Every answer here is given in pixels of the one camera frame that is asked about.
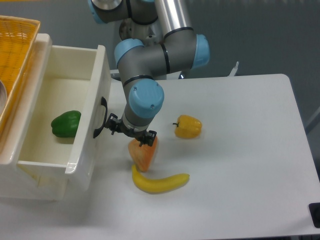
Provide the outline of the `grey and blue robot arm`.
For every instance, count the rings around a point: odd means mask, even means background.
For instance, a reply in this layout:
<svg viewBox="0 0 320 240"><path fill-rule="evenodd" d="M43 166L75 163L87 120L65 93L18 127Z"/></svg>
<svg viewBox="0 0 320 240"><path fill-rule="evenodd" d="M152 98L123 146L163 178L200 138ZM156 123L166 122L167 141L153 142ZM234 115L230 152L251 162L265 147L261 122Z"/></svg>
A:
<svg viewBox="0 0 320 240"><path fill-rule="evenodd" d="M160 111L164 90L155 77L205 66L210 60L206 37L196 34L183 0L90 0L98 23L129 20L156 26L153 44L142 36L123 38L114 49L126 106L122 117L106 114L103 127L152 146L157 133L148 127Z"/></svg>

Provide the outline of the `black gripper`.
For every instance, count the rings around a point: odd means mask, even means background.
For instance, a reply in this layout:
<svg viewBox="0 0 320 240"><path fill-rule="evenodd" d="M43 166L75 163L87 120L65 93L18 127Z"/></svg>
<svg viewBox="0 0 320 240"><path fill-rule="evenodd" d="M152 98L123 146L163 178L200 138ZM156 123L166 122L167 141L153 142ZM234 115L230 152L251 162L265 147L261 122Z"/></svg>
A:
<svg viewBox="0 0 320 240"><path fill-rule="evenodd" d="M111 113L104 124L106 129L111 131L111 135L115 133L124 133L130 138L135 138L139 141L139 147L147 145L152 147L157 136L157 132L153 130L135 131L134 127L125 125L124 119L119 119L117 115Z"/></svg>

